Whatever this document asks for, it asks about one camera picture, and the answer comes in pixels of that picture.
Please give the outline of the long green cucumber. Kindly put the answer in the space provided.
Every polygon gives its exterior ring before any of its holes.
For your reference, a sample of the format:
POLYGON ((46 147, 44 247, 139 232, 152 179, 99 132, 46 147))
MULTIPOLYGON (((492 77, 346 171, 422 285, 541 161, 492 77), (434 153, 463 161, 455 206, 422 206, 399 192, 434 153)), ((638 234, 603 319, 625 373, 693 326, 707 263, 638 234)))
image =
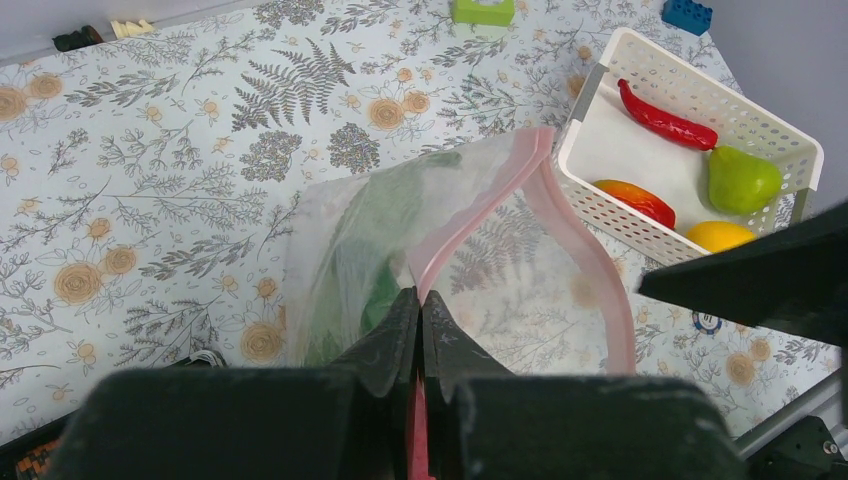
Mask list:
POLYGON ((304 366, 330 363, 380 323, 401 290, 392 263, 422 211, 425 174, 461 161, 453 151, 427 154, 370 175, 353 195, 313 283, 304 366))

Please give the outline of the blue lego brick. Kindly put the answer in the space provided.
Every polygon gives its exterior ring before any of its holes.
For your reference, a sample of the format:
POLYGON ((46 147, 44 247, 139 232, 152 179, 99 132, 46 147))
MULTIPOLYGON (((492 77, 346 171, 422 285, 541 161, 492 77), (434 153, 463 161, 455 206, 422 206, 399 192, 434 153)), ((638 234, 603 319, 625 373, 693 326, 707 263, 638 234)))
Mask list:
POLYGON ((693 0, 666 0, 661 11, 663 22, 696 36, 706 33, 713 9, 693 0))

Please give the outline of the poker chip on mat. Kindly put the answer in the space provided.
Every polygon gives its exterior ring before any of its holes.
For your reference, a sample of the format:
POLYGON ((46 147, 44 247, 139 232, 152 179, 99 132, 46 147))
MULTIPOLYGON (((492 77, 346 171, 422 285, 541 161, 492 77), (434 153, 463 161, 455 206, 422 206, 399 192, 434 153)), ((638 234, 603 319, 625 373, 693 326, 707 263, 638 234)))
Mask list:
POLYGON ((691 317, 694 328, 699 333, 705 335, 713 336, 723 326, 723 320, 721 318, 710 314, 693 311, 691 317))

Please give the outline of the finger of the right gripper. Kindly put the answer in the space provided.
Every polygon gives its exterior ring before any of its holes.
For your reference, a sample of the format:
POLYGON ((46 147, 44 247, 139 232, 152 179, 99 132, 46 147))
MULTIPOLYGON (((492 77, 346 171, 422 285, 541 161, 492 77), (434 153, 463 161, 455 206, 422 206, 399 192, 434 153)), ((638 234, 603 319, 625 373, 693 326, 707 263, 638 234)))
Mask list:
POLYGON ((847 206, 645 274, 639 294, 751 327, 847 342, 847 206))

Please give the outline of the clear pink-dotted zip bag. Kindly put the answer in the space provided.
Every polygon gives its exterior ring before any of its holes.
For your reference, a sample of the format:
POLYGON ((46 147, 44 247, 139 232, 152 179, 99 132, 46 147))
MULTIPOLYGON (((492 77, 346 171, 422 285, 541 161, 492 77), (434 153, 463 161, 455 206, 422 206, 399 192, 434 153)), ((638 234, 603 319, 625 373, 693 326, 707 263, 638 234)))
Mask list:
MULTIPOLYGON (((511 372, 631 374, 626 289, 561 186, 567 138, 568 124, 563 132, 537 127, 432 152, 462 161, 425 174, 422 211, 392 271, 420 299, 437 291, 458 325, 511 372)), ((336 224, 370 175, 394 167, 300 196, 284 279, 287 364, 306 367, 307 310, 336 224)))

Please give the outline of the white plastic basket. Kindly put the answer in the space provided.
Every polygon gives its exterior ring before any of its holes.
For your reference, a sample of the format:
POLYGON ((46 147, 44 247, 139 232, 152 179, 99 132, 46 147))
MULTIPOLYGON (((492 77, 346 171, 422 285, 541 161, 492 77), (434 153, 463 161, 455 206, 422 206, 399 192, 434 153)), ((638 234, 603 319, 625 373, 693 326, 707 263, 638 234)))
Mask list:
POLYGON ((814 138, 630 28, 614 31, 585 81, 558 158, 561 186, 577 215, 663 265, 704 255, 686 236, 702 222, 772 233, 780 201, 816 190, 823 163, 814 138), (720 147, 773 164, 776 194, 748 213, 716 209, 708 197, 709 152, 639 122, 623 91, 713 131, 720 147))

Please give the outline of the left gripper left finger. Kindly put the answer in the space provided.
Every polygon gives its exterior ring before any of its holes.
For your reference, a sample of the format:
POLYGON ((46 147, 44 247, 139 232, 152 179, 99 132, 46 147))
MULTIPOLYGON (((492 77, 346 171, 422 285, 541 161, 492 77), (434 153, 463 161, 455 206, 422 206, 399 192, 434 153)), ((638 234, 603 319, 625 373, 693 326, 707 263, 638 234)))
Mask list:
POLYGON ((352 380, 340 479, 408 477, 419 317, 417 289, 401 290, 381 322, 330 364, 352 380))

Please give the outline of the lime green block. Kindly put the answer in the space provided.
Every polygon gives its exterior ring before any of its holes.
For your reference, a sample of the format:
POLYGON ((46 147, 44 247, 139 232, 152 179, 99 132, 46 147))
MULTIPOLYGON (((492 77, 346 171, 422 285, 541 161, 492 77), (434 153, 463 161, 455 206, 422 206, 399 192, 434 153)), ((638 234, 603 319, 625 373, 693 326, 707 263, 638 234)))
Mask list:
POLYGON ((451 7, 455 23, 507 27, 514 14, 513 0, 455 0, 451 7))

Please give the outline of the yellow lemon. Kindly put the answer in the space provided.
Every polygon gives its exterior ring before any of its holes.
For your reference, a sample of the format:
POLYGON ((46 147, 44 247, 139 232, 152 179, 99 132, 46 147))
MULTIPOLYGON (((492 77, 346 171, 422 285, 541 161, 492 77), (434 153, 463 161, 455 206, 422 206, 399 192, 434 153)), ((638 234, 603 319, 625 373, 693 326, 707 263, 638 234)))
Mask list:
POLYGON ((687 231, 685 237, 710 253, 730 250, 757 239, 747 228, 724 221, 698 223, 687 231))

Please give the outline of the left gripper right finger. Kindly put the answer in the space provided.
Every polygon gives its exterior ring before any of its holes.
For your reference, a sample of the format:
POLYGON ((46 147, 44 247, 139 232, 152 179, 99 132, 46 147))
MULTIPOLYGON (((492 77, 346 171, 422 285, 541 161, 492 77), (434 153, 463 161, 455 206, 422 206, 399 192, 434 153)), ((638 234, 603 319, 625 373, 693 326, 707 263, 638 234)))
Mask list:
POLYGON ((428 474, 444 479, 449 458, 449 405, 456 384, 471 376, 510 376, 512 372, 458 325, 437 291, 428 293, 421 314, 428 474))

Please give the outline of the black and cream edge blocks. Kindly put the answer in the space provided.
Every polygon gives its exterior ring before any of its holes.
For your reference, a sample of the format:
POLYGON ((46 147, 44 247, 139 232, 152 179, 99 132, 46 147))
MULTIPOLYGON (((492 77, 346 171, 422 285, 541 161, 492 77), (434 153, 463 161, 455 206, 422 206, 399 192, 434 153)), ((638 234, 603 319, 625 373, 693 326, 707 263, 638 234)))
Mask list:
MULTIPOLYGON (((117 39, 150 33, 155 30, 154 26, 146 20, 138 20, 137 22, 111 21, 110 26, 117 39)), ((52 39, 52 42, 58 52, 70 52, 102 44, 105 40, 93 26, 86 25, 71 33, 58 35, 52 39)))

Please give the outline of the green apple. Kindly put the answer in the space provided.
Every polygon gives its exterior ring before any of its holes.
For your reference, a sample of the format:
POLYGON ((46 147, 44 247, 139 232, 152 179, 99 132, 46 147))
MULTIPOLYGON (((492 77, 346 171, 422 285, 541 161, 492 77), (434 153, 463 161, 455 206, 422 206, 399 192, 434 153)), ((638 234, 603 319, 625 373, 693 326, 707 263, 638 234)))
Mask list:
POLYGON ((708 198, 725 214, 755 213, 777 196, 783 177, 773 163, 730 146, 713 149, 708 158, 708 198))

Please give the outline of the red chili pepper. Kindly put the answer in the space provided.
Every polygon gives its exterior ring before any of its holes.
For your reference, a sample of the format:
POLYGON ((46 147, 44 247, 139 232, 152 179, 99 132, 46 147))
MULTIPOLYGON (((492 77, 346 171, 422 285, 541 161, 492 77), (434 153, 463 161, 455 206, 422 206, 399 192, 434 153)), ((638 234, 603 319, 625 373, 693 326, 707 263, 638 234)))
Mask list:
POLYGON ((625 79, 619 79, 617 86, 625 110, 637 123, 651 132, 698 151, 709 151, 717 145, 719 136, 713 129, 675 116, 641 100, 625 79))

